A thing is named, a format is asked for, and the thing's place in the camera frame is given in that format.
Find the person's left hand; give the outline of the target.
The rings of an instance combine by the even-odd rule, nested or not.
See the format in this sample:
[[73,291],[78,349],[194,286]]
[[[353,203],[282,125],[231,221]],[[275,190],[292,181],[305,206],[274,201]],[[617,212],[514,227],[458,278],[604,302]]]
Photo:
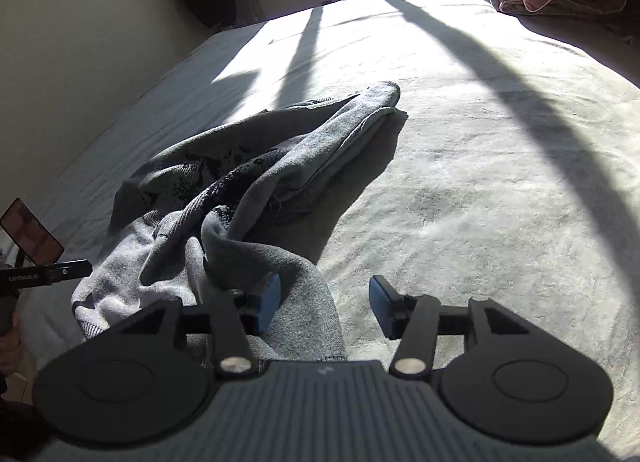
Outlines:
[[12,326],[8,333],[0,338],[0,372],[10,376],[20,367],[24,355],[21,339],[20,318],[16,312],[12,315]]

